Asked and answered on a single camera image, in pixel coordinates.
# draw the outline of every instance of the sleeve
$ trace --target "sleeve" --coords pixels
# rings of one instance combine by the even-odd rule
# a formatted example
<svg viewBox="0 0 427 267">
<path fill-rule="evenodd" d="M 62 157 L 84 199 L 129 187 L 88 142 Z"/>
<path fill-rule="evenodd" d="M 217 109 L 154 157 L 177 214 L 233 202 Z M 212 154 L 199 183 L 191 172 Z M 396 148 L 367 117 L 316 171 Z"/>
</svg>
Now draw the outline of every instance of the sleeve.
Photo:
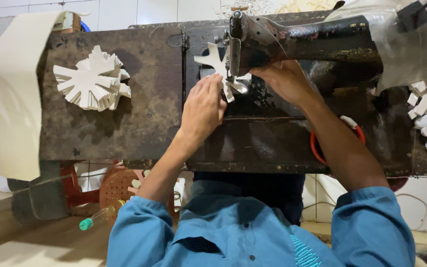
<svg viewBox="0 0 427 267">
<path fill-rule="evenodd" d="M 414 266 L 415 242 L 393 191 L 368 187 L 340 196 L 332 250 L 346 266 Z"/>
<path fill-rule="evenodd" d="M 152 266 L 174 238 L 164 204 L 133 197 L 118 212 L 108 242 L 107 266 Z"/>
</svg>

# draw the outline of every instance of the embroidery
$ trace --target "embroidery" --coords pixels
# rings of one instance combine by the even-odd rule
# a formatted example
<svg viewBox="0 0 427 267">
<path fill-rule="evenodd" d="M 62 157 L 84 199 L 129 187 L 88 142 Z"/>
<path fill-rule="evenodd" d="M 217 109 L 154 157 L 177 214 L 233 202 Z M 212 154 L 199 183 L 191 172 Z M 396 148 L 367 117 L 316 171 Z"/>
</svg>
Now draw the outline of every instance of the embroidery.
<svg viewBox="0 0 427 267">
<path fill-rule="evenodd" d="M 279 223 L 288 231 L 291 240 L 293 240 L 294 252 L 296 253 L 296 266 L 298 267 L 317 267 L 321 265 L 322 261 L 317 261 L 319 256 L 312 252 L 312 248 L 306 246 L 296 235 L 294 235 L 291 227 L 284 225 L 279 219 Z"/>
</svg>

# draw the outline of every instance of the person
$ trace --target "person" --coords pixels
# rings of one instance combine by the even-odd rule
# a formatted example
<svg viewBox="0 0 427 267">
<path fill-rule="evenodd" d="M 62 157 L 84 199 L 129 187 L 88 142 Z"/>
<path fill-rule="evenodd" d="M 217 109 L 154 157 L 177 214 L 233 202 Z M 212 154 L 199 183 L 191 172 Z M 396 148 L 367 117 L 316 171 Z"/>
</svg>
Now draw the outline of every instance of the person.
<svg viewBox="0 0 427 267">
<path fill-rule="evenodd" d="M 192 88 L 180 130 L 137 196 L 120 209 L 107 266 L 414 266 L 413 236 L 382 168 L 312 90 L 299 64 L 282 61 L 251 73 L 300 108 L 347 190 L 333 211 L 332 249 L 287 220 L 281 209 L 218 180 L 194 181 L 174 233 L 164 203 L 184 162 L 221 124 L 226 108 L 218 84 L 222 76 L 216 73 Z"/>
</svg>

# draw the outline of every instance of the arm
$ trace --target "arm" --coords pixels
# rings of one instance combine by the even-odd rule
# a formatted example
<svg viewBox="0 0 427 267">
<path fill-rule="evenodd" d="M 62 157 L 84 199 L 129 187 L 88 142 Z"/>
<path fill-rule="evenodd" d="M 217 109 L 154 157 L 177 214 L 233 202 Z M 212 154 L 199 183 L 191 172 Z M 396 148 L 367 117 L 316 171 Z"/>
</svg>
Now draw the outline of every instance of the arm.
<svg viewBox="0 0 427 267">
<path fill-rule="evenodd" d="M 222 76 L 205 77 L 189 93 L 182 125 L 139 188 L 137 196 L 118 212 L 108 242 L 107 266 L 153 266 L 164 258 L 174 238 L 165 203 L 184 161 L 222 122 L 227 104 L 219 97 Z"/>
<path fill-rule="evenodd" d="M 334 176 L 347 191 L 370 186 L 389 187 L 370 151 L 314 92 L 295 60 L 251 71 L 282 98 L 299 107 L 312 125 Z"/>
<path fill-rule="evenodd" d="M 220 98 L 223 76 L 212 74 L 200 80 L 184 104 L 181 128 L 166 153 L 156 163 L 138 196 L 167 203 L 184 162 L 221 124 L 227 103 Z"/>
<path fill-rule="evenodd" d="M 348 193 L 332 213 L 332 250 L 346 266 L 414 266 L 413 236 L 374 156 L 312 90 L 296 61 L 254 69 L 311 122 L 335 178 Z"/>
</svg>

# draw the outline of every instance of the blue shirt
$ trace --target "blue shirt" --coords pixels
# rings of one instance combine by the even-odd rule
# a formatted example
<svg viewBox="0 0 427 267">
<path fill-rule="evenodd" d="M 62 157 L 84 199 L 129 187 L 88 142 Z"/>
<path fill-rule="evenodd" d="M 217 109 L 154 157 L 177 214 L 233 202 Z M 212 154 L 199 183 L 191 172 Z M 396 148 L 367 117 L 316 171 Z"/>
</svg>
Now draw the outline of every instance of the blue shirt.
<svg viewBox="0 0 427 267">
<path fill-rule="evenodd" d="M 414 266 L 415 244 L 388 188 L 339 197 L 332 249 L 288 226 L 280 210 L 240 197 L 230 184 L 198 180 L 174 234 L 164 204 L 134 197 L 111 230 L 107 266 Z"/>
</svg>

